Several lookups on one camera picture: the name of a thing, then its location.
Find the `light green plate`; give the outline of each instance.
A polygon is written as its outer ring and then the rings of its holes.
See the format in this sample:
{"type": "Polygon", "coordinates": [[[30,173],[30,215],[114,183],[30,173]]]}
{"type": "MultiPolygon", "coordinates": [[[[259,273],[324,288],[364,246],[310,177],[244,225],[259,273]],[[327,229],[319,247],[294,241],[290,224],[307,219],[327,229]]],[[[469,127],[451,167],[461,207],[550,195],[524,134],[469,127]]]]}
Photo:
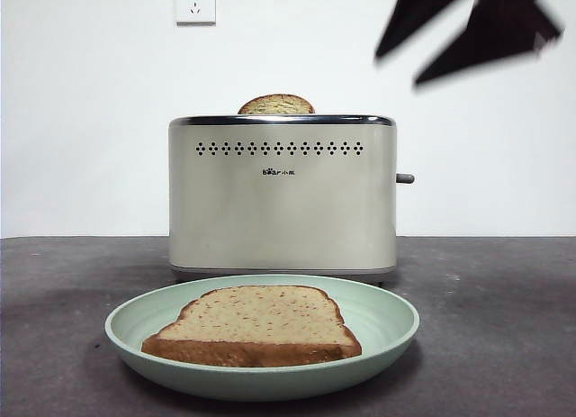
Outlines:
{"type": "Polygon", "coordinates": [[[246,275],[187,282],[133,298],[108,316],[105,329],[128,366],[155,383],[213,399],[281,401],[335,392],[379,374],[404,352],[418,326],[414,306],[375,286],[323,276],[246,275]],[[362,355],[291,367],[214,367],[140,352],[142,341],[173,322],[188,302],[212,289],[240,285],[305,285],[326,291],[362,345],[362,355]]]}

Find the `bread slice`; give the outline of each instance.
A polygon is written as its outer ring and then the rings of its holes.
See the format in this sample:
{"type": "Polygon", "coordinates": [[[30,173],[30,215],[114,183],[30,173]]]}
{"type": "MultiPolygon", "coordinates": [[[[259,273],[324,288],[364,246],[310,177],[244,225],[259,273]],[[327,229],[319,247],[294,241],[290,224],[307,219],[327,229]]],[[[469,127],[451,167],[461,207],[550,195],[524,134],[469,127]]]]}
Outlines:
{"type": "Polygon", "coordinates": [[[314,108],[297,95],[262,95],[244,104],[238,113],[314,113],[314,108]]]}
{"type": "Polygon", "coordinates": [[[279,367],[360,355],[338,305],[310,286],[233,286],[202,295],[142,351],[188,363],[279,367]]]}

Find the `wall outlet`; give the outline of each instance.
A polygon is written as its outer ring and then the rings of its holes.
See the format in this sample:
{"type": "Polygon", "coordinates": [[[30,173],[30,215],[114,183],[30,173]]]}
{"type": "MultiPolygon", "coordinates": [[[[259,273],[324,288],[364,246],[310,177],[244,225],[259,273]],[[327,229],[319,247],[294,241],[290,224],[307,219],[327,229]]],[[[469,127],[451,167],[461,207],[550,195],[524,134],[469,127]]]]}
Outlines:
{"type": "Polygon", "coordinates": [[[178,25],[213,25],[216,0],[175,0],[175,18],[178,25]]]}

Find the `ventilation holes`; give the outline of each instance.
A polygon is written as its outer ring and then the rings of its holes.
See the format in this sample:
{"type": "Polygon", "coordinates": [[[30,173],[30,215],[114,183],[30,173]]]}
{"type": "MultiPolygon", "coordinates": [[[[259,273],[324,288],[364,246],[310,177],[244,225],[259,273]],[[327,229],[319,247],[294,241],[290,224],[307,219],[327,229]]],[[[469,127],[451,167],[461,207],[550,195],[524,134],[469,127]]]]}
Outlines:
{"type": "Polygon", "coordinates": [[[364,146],[360,141],[290,141],[288,143],[282,143],[281,141],[270,143],[267,141],[224,141],[221,145],[218,145],[215,141],[210,141],[198,142],[195,148],[198,156],[203,156],[208,153],[212,156],[217,156],[220,152],[222,152],[224,156],[228,156],[232,151],[234,151],[237,156],[241,156],[243,153],[250,153],[250,156],[259,155],[258,153],[262,153],[262,156],[267,156],[268,154],[281,156],[283,153],[288,153],[290,156],[295,156],[299,153],[303,156],[308,156],[312,153],[316,153],[316,156],[320,156],[322,153],[328,153],[330,156],[347,156],[348,153],[355,153],[357,156],[360,156],[364,151],[364,146]]]}

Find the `table surface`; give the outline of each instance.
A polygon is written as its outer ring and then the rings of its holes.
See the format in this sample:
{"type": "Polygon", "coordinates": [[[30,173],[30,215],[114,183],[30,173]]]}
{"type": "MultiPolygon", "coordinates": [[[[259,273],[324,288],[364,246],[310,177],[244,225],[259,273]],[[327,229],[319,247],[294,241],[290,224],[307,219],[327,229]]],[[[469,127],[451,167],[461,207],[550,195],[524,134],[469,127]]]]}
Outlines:
{"type": "Polygon", "coordinates": [[[398,238],[382,287],[416,339],[380,375],[284,403],[173,392],[104,335],[118,304],[173,285],[167,238],[2,241],[2,415],[576,415],[576,238],[398,238]]]}

